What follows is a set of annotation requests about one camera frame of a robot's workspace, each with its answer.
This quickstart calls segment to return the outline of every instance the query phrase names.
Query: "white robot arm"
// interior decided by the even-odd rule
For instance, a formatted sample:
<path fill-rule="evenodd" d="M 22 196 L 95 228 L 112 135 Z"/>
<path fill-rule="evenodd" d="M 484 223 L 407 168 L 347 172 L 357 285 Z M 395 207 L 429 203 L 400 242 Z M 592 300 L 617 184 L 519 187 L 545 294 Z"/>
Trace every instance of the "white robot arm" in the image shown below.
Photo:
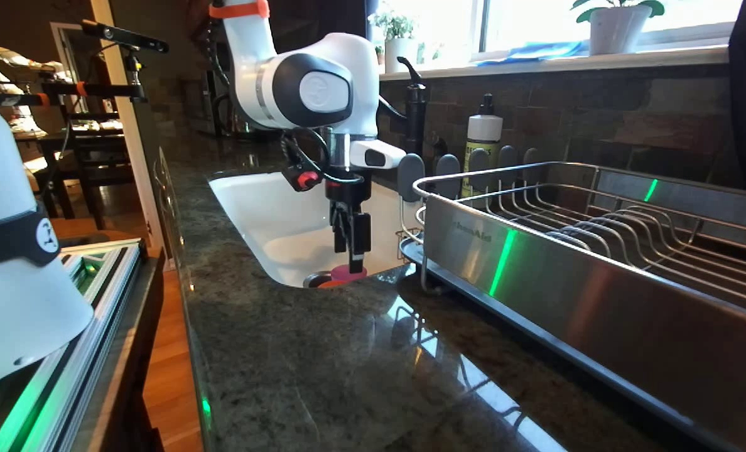
<path fill-rule="evenodd" d="M 405 157 L 377 142 L 380 76 L 370 41 L 329 34 L 277 54 L 267 0 L 211 5 L 223 21 L 242 112 L 264 128 L 327 128 L 334 168 L 395 168 Z"/>
<path fill-rule="evenodd" d="M 223 21 L 234 60 L 234 89 L 242 112 L 260 128 L 318 128 L 324 165 L 314 179 L 285 174 L 297 191 L 327 179 L 334 251 L 350 263 L 314 281 L 355 281 L 365 277 L 365 251 L 372 250 L 372 221 L 362 212 L 375 168 L 396 168 L 402 148 L 377 142 L 380 76 L 370 41 L 329 34 L 309 49 L 277 54 L 267 0 L 214 0 L 211 19 Z"/>
<path fill-rule="evenodd" d="M 61 349 L 91 320 L 0 119 L 0 380 Z"/>

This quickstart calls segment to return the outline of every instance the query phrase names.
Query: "faucet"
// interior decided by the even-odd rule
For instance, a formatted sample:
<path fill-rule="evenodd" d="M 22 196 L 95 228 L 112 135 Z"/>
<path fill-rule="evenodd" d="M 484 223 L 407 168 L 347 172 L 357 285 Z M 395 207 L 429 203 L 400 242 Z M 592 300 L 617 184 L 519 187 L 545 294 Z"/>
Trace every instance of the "faucet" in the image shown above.
<path fill-rule="evenodd" d="M 407 58 L 396 58 L 407 73 L 410 73 L 410 84 L 407 84 L 407 93 L 405 93 L 405 117 L 385 98 L 380 98 L 382 112 L 395 119 L 396 123 L 402 123 L 405 128 L 405 139 L 402 139 L 402 148 L 407 154 L 417 154 L 421 157 L 421 144 L 425 144 L 425 108 L 426 108 L 426 85 L 421 84 L 420 73 L 414 71 L 414 65 Z"/>

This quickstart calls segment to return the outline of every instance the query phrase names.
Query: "bottle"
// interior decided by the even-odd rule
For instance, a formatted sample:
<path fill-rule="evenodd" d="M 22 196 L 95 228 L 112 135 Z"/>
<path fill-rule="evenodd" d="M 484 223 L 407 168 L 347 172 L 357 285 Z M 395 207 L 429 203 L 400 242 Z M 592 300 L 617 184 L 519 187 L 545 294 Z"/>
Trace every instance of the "bottle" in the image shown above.
<path fill-rule="evenodd" d="M 494 117 L 494 95 L 484 93 L 478 114 L 469 117 L 468 122 L 468 145 L 464 145 L 464 172 L 469 172 L 469 157 L 474 150 L 484 150 L 488 154 L 488 168 L 494 164 L 494 154 L 499 148 L 499 139 L 503 139 L 503 119 Z"/>

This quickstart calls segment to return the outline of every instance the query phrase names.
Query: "dish rack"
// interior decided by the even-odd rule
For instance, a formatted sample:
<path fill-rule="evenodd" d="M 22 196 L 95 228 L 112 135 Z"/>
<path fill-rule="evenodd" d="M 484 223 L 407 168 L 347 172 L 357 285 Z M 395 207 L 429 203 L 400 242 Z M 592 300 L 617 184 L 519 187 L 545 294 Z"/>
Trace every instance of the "dish rack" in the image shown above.
<path fill-rule="evenodd" d="M 402 250 L 421 277 L 695 440 L 746 449 L 746 191 L 569 160 L 414 191 Z"/>

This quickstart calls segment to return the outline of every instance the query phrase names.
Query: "countertop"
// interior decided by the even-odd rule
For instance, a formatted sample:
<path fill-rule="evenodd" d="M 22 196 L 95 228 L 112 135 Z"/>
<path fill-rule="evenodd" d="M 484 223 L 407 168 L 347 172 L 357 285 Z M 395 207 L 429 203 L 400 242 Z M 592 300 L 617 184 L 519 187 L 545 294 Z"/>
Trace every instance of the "countertop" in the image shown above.
<path fill-rule="evenodd" d="M 277 142 L 184 134 L 161 157 L 205 449 L 524 449 L 510 427 L 532 423 L 567 449 L 687 447 L 410 263 L 329 292 L 270 281 L 209 181 L 277 172 Z"/>

